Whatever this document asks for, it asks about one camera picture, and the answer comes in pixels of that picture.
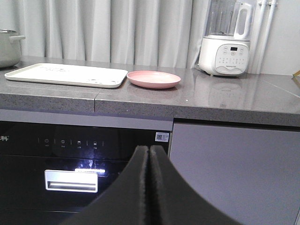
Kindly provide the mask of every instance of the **gray cabinet door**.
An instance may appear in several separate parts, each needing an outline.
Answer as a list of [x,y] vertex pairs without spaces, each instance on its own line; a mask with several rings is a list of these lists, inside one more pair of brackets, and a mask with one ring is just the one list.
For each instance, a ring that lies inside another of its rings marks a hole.
[[300,132],[175,123],[170,159],[197,193],[239,222],[295,223]]

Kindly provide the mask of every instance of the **gray countertop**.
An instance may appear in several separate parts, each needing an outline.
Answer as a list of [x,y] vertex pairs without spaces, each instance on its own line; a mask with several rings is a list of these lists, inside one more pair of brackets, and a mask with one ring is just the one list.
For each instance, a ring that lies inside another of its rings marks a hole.
[[[4,74],[36,63],[127,71],[156,70],[181,77],[174,88],[151,90],[125,80],[116,89],[8,81]],[[133,118],[195,119],[300,127],[300,89],[286,75],[209,76],[196,69],[22,57],[0,68],[0,108]]]

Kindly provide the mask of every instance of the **blender handle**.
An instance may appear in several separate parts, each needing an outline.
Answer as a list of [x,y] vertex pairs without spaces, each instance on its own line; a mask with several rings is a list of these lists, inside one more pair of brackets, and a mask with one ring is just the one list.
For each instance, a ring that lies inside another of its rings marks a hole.
[[[236,27],[235,27],[235,30],[234,30],[234,39],[245,39],[249,32],[250,32],[250,23],[251,23],[251,19],[252,19],[252,5],[248,4],[248,3],[242,3],[240,8],[239,8],[239,14],[238,14],[238,18],[237,18],[237,21],[236,21]],[[246,11],[246,19],[245,19],[245,28],[244,28],[244,31],[242,34],[240,34],[239,32],[239,29],[240,29],[240,26],[239,26],[239,22],[240,22],[240,17],[241,17],[241,13],[242,11],[245,10]]]

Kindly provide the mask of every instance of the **brand logo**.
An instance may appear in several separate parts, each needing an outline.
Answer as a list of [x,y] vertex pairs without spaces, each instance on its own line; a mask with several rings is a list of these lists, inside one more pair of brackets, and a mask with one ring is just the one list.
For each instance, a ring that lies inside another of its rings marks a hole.
[[0,141],[7,142],[9,136],[0,136]]

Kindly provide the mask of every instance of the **white blender base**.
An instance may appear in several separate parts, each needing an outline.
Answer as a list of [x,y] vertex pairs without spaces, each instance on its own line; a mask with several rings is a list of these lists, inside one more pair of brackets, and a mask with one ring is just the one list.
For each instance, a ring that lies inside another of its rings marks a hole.
[[199,68],[210,75],[239,76],[248,65],[249,41],[203,38]]

